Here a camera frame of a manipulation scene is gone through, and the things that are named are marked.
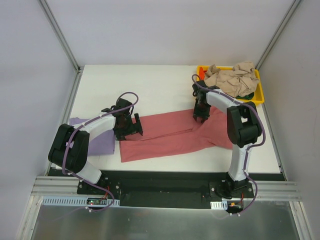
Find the pink red t shirt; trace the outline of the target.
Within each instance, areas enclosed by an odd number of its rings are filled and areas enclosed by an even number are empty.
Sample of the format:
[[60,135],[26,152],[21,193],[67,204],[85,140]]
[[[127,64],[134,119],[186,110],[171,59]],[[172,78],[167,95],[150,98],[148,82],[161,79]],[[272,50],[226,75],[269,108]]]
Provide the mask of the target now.
[[206,148],[232,149],[227,116],[212,106],[205,122],[195,121],[193,109],[142,116],[142,134],[119,143],[121,162],[197,152]]

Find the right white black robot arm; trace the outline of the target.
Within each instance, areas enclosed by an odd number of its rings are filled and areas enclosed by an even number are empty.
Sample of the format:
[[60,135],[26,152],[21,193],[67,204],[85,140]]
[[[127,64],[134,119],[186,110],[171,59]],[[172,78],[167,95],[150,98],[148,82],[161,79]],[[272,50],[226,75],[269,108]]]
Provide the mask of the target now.
[[195,81],[192,89],[195,97],[195,120],[201,119],[202,123],[207,121],[212,107],[226,114],[227,136],[232,143],[231,164],[225,181],[215,187],[215,194],[230,200],[248,186],[251,150],[265,143],[264,126],[252,101],[237,100],[215,85],[207,86],[203,80]]

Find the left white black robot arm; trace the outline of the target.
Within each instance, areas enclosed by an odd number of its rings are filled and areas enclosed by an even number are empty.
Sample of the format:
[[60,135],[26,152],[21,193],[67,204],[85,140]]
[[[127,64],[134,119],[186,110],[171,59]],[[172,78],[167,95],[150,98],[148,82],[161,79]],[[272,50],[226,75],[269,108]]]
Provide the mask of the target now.
[[107,176],[87,160],[90,142],[106,132],[111,132],[117,141],[124,141],[126,136],[133,134],[142,135],[139,114],[133,114],[133,109],[133,103],[120,97],[115,105],[103,109],[97,117],[74,126],[60,125],[48,160],[65,173],[89,182],[88,188],[94,194],[102,194],[107,186]]

